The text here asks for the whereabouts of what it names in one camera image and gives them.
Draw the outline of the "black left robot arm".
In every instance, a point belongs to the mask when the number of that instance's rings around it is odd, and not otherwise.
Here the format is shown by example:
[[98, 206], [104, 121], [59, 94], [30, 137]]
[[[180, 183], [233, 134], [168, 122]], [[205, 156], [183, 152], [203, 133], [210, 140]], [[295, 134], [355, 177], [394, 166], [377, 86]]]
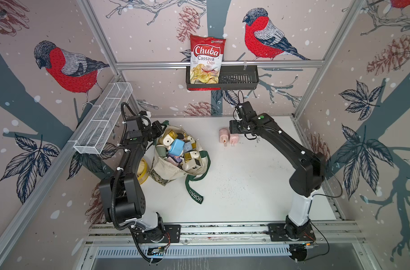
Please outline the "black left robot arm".
[[163, 135], [166, 127], [158, 121], [152, 123], [145, 111], [127, 118], [124, 124], [121, 161], [113, 175], [99, 184], [103, 213], [106, 221], [119, 231], [129, 229], [136, 234], [163, 238], [166, 232], [162, 217], [157, 212], [145, 212], [145, 195], [137, 173], [148, 144]]

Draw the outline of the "cream green-handled tote bag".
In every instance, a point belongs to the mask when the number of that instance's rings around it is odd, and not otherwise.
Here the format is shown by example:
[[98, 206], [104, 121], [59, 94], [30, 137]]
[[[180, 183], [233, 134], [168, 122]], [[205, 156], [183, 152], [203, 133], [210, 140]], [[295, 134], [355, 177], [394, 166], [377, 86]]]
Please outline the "cream green-handled tote bag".
[[[210, 156], [200, 145], [199, 140], [191, 133], [188, 133], [182, 126], [173, 126], [167, 120], [163, 124], [166, 125], [164, 134], [153, 141], [154, 158], [151, 166], [151, 176], [162, 186], [183, 178], [189, 196], [196, 203], [202, 204], [204, 197], [195, 191], [190, 186], [190, 183], [205, 178], [211, 166]], [[155, 146], [163, 145], [162, 139], [170, 129], [178, 134], [177, 139], [185, 142], [184, 151], [181, 156], [167, 154], [167, 157], [161, 158], [158, 156]]]

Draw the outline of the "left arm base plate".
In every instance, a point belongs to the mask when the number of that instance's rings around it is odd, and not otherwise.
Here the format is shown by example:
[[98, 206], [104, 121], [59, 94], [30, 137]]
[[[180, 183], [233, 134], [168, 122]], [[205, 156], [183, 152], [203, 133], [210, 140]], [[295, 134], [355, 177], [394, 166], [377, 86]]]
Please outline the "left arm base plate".
[[139, 244], [173, 244], [180, 241], [181, 226], [165, 223], [163, 228], [157, 227], [134, 235]]

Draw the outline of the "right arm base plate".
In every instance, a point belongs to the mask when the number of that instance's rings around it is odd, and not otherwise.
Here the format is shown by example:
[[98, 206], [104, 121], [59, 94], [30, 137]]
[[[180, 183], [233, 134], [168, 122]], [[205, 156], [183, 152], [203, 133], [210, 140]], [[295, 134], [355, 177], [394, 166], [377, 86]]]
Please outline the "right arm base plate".
[[316, 237], [310, 222], [297, 227], [292, 224], [285, 223], [269, 223], [266, 234], [270, 236], [272, 242], [291, 242], [300, 241], [303, 243], [312, 243], [316, 241]]

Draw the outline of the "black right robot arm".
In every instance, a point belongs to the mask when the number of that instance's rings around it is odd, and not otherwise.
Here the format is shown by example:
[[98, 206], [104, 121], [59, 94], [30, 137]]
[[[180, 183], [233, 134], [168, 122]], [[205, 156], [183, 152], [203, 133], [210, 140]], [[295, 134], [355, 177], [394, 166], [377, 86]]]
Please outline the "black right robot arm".
[[309, 212], [313, 198], [325, 180], [327, 160], [323, 154], [313, 153], [295, 141], [268, 114], [258, 115], [250, 102], [235, 105], [235, 111], [238, 119], [229, 122], [232, 134], [263, 138], [283, 154], [295, 169], [289, 178], [294, 196], [284, 229], [289, 239], [299, 240], [311, 230]]

